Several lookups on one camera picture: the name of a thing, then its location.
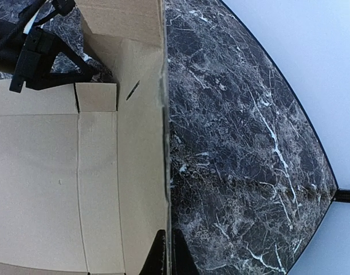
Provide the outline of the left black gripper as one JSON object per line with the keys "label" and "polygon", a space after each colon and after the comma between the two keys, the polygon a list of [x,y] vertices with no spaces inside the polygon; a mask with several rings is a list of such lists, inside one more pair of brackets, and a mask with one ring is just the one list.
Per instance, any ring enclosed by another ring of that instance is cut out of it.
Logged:
{"label": "left black gripper", "polygon": [[9,90],[22,87],[37,91],[74,83],[90,82],[93,70],[59,36],[34,27],[26,37]]}

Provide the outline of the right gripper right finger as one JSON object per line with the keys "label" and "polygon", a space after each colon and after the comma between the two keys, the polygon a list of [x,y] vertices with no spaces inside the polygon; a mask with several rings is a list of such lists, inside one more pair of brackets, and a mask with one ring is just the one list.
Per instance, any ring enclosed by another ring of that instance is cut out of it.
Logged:
{"label": "right gripper right finger", "polygon": [[199,275],[181,230],[172,231],[171,274]]}

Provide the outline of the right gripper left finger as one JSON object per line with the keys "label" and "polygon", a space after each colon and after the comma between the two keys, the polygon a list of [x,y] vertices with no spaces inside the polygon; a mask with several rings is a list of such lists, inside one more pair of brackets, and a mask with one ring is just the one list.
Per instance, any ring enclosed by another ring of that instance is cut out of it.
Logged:
{"label": "right gripper left finger", "polygon": [[161,229],[156,233],[140,275],[165,274],[167,274],[166,231]]}

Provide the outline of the brown cardboard box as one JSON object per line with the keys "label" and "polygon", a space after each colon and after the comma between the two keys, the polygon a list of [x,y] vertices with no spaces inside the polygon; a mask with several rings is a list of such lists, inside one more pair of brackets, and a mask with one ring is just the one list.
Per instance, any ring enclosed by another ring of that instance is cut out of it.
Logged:
{"label": "brown cardboard box", "polygon": [[0,80],[0,274],[140,274],[170,249],[162,1],[75,1],[113,79]]}

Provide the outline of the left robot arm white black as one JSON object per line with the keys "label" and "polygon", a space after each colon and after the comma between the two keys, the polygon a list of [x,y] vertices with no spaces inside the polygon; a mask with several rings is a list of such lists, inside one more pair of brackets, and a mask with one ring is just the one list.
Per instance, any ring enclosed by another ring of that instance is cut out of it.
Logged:
{"label": "left robot arm white black", "polygon": [[[35,1],[12,23],[0,19],[0,72],[12,74],[10,91],[21,93],[23,87],[40,91],[66,84],[89,82],[94,68],[76,54],[58,35],[45,31],[41,25],[57,14],[66,16],[75,1],[52,1],[54,10],[35,21],[44,1]],[[78,69],[67,73],[53,73],[56,57],[62,53]]]}

